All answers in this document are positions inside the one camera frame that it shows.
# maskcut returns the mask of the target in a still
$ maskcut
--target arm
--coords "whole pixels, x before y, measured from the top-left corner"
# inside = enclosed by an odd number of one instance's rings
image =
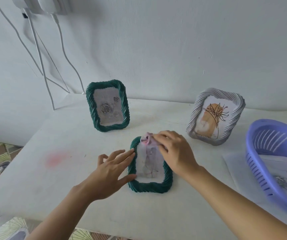
[[[169,167],[194,187],[239,239],[287,239],[287,225],[243,197],[199,166],[182,135],[154,135]]]
[[[70,190],[27,240],[68,240],[91,202],[109,197],[136,178],[135,174],[129,174],[118,180],[134,155],[133,149],[128,152],[119,150],[111,153],[109,157],[105,154],[100,155],[97,169]]]

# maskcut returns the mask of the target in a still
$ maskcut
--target white plug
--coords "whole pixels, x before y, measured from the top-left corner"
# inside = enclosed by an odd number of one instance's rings
[[[30,0],[12,0],[14,5],[20,9],[28,8],[33,9],[33,5]]]
[[[58,0],[38,0],[38,1],[42,10],[47,13],[56,14],[61,11],[61,7]]]

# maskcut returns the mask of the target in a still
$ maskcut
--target wall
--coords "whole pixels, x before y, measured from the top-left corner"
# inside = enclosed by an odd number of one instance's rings
[[[193,102],[203,89],[238,92],[248,108],[287,110],[287,0],[71,0],[59,17],[67,55],[85,84],[121,80],[129,98]],[[35,58],[27,20],[0,6]],[[35,26],[70,88],[49,16]],[[46,73],[60,76],[45,54]],[[55,104],[65,96],[50,85]],[[51,114],[43,77],[0,14],[0,141],[24,145]]]

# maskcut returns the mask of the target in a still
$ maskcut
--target plastic basket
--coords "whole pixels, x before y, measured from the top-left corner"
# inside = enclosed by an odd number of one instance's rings
[[[253,122],[246,135],[246,161],[264,193],[287,209],[287,194],[259,155],[287,157],[287,124],[268,119]]]

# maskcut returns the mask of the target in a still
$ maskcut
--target patterned floor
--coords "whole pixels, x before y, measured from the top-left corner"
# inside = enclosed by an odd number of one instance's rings
[[[0,143],[0,174],[6,170],[21,149],[20,146]],[[24,240],[39,224],[39,221],[0,213],[0,240]],[[127,238],[75,229],[69,240],[127,240]]]

